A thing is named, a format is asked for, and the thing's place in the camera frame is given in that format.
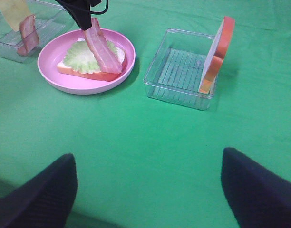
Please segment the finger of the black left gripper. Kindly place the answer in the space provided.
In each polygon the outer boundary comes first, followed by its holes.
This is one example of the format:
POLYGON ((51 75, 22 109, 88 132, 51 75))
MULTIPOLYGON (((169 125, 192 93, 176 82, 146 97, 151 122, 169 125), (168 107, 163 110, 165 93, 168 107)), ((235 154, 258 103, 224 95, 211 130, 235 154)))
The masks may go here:
POLYGON ((82 30, 92 26, 90 1, 88 0, 56 0, 73 18, 82 30))

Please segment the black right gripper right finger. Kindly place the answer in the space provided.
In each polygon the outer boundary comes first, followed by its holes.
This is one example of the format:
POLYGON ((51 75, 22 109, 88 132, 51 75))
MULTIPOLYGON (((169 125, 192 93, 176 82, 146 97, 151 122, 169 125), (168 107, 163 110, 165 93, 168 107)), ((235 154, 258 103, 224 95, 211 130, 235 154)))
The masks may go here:
POLYGON ((221 184, 241 228, 291 228, 291 183, 235 148, 223 150, 221 184))

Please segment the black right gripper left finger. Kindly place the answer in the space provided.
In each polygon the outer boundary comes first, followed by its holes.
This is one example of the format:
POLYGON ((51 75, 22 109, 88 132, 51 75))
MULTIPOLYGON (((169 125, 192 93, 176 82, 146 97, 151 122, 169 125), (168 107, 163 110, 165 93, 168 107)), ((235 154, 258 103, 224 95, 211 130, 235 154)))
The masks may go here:
POLYGON ((64 154, 0 198, 0 228, 63 228, 78 189, 74 155, 64 154))

